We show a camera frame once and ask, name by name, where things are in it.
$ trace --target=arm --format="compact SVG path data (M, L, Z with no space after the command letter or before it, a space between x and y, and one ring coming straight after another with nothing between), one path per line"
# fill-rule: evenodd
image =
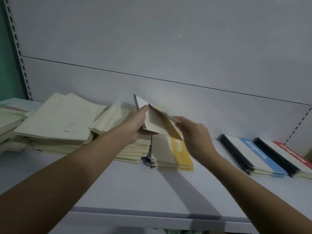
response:
M3 193L1 233L48 233L117 154L138 139L147 110L131 112L119 126Z
M259 233L312 233L310 219L218 154L202 124L177 118L190 154L225 186Z

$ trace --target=right hand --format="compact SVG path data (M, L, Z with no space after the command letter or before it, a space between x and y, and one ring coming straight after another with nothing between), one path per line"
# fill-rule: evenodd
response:
M211 140L208 129L203 124L192 122L185 117L175 117L181 123L176 126L182 131L186 148L197 161L218 154Z

